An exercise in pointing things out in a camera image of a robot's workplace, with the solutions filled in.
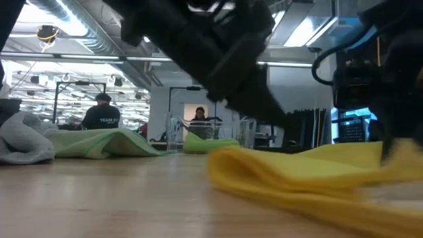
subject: blue panel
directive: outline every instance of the blue panel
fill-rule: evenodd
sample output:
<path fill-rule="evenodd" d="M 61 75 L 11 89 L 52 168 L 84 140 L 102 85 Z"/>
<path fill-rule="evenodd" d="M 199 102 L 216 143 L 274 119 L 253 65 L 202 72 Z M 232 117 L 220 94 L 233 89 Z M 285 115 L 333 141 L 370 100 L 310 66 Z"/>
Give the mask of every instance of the blue panel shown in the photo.
<path fill-rule="evenodd" d="M 351 37 L 354 37 L 363 28 L 363 25 L 360 23 L 358 18 L 344 17 L 340 19 L 340 22 L 342 22 L 343 25 L 346 25 L 346 26 L 344 27 L 338 26 L 338 28 L 334 29 L 330 33 L 330 35 L 334 37 L 334 42 L 336 45 L 339 45 L 351 39 Z M 376 32 L 376 29 L 372 28 L 360 41 L 358 41 L 353 46 L 351 46 L 350 49 L 355 48 L 359 46 L 360 44 L 364 43 L 373 34 L 375 34 L 375 32 Z"/>

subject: dark hair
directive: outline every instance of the dark hair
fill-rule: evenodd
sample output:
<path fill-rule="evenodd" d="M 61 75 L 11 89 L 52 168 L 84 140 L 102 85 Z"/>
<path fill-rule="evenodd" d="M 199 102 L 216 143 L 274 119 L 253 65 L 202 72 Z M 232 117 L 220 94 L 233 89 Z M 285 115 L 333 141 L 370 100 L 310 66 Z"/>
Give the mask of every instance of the dark hair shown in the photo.
<path fill-rule="evenodd" d="M 106 102 L 110 102 L 112 100 L 112 98 L 109 95 L 107 95 L 106 93 L 101 93 L 101 94 L 99 94 L 95 97 L 95 100 L 96 101 L 103 100 L 103 101 L 106 101 Z"/>
<path fill-rule="evenodd" d="M 204 110 L 204 108 L 202 107 L 202 106 L 199 106 L 197 109 L 196 109 L 196 113 L 198 112 L 198 111 L 202 111 L 203 113 L 206 113 L 206 111 Z"/>

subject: woman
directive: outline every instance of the woman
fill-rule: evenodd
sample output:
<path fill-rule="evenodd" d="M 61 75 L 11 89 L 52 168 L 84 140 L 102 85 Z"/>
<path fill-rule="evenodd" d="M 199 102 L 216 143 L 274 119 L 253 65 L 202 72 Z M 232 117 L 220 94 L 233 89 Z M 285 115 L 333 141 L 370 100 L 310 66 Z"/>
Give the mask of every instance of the woman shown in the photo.
<path fill-rule="evenodd" d="M 204 116 L 204 114 L 206 113 L 206 111 L 204 110 L 204 108 L 202 106 L 199 106 L 196 109 L 196 116 L 194 117 L 194 119 L 192 119 L 191 123 L 190 123 L 190 127 L 189 127 L 189 132 L 194 133 L 196 136 L 198 136 L 201 139 L 209 139 L 208 138 L 208 127 L 210 126 L 210 123 L 205 123 L 207 122 L 207 118 Z"/>

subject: black curtain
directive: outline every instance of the black curtain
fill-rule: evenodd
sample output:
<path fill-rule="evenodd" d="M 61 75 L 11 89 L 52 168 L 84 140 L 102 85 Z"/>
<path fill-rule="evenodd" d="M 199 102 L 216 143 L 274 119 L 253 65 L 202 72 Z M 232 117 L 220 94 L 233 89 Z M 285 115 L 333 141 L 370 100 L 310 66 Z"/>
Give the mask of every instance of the black curtain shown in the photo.
<path fill-rule="evenodd" d="M 292 123 L 284 128 L 282 148 L 312 149 L 327 143 L 328 115 L 326 109 L 296 110 L 287 114 Z"/>

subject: ductwork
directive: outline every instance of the ductwork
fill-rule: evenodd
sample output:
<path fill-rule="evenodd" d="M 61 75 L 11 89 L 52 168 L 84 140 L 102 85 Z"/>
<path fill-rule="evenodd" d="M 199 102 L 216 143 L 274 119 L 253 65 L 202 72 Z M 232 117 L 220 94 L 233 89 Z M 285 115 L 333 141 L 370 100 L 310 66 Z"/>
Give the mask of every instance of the ductwork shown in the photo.
<path fill-rule="evenodd" d="M 29 2 L 47 14 L 55 16 L 63 24 L 84 26 L 87 30 L 84 37 L 88 40 L 78 40 L 78 42 L 94 54 L 104 56 L 124 55 L 124 52 L 77 0 L 30 0 Z M 157 84 L 150 75 L 136 69 L 130 62 L 114 65 L 114 67 L 124 72 L 137 87 L 149 89 L 151 82 Z"/>

